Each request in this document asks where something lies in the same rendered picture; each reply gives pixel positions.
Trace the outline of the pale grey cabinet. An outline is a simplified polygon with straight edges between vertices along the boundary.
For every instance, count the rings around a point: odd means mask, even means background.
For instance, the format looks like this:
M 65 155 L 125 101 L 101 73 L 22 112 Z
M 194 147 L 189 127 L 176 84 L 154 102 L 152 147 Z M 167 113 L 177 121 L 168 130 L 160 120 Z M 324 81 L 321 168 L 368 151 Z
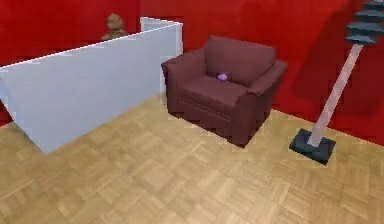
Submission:
M 0 100 L 44 153 L 165 90 L 161 64 L 183 53 L 180 22 L 0 67 Z

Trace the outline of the brown teddy bear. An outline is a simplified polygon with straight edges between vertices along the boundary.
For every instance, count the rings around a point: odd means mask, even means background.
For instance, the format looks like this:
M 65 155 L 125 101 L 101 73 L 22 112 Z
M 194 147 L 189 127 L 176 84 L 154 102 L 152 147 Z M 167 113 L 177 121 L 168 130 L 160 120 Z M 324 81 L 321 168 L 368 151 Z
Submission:
M 127 35 L 127 32 L 124 30 L 123 20 L 118 14 L 111 13 L 106 19 L 106 25 L 108 33 L 102 36 L 102 41 L 116 39 Z

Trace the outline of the floor lamp with black base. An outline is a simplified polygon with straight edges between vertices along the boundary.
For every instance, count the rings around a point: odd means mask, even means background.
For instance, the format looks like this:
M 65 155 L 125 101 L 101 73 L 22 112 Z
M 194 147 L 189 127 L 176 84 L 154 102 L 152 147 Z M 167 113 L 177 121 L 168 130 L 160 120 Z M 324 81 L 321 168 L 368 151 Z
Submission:
M 352 43 L 343 67 L 332 87 L 322 112 L 311 131 L 301 128 L 293 138 L 289 148 L 309 159 L 326 165 L 336 142 L 325 138 L 327 128 L 356 61 L 364 46 L 374 45 L 384 35 L 384 0 L 368 0 L 363 10 L 355 13 L 356 21 L 346 26 L 345 40 Z

